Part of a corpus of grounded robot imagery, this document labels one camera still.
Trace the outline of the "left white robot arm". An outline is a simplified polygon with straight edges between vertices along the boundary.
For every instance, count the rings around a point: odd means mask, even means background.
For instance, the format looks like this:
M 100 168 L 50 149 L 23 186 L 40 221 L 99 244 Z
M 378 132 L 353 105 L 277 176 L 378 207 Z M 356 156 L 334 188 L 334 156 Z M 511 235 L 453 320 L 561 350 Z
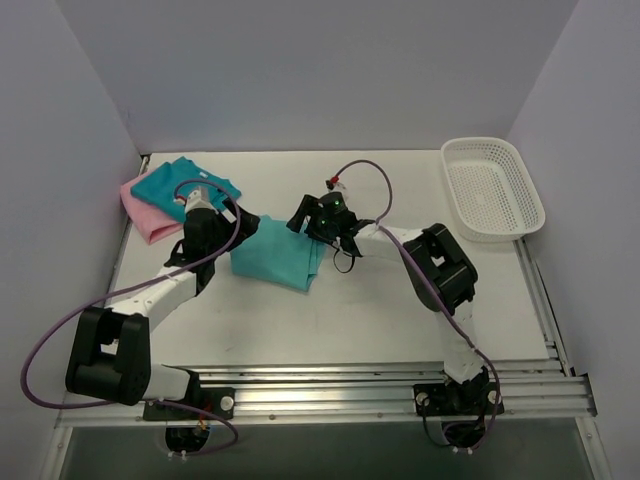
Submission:
M 69 392 L 129 406 L 166 400 L 166 408 L 179 419 L 200 411 L 198 375 L 153 362 L 151 333 L 206 288 L 218 256 L 257 232 L 259 216 L 242 208 L 232 215 L 229 220 L 214 208 L 190 210 L 183 238 L 154 277 L 154 285 L 106 308 L 83 310 L 65 376 Z

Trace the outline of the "mint green t shirt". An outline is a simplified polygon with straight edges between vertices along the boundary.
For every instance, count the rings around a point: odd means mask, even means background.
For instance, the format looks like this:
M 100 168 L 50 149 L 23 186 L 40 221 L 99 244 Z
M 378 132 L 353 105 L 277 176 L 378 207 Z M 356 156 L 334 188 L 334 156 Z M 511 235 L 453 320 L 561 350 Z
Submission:
M 257 232 L 231 251 L 231 270 L 237 276 L 308 292 L 325 252 L 325 244 L 263 215 Z

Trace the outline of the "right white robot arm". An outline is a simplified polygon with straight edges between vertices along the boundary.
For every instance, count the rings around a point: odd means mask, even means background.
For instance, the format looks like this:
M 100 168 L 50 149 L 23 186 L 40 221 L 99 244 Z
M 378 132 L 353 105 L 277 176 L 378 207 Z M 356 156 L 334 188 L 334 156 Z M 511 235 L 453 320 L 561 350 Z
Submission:
M 357 217 L 334 191 L 319 198 L 305 195 L 286 227 L 355 258 L 402 262 L 418 299 L 438 322 L 444 373 L 453 380 L 443 390 L 445 403 L 464 413 L 479 402 L 473 381 L 484 367 L 473 318 L 478 273 L 446 226 L 386 227 Z

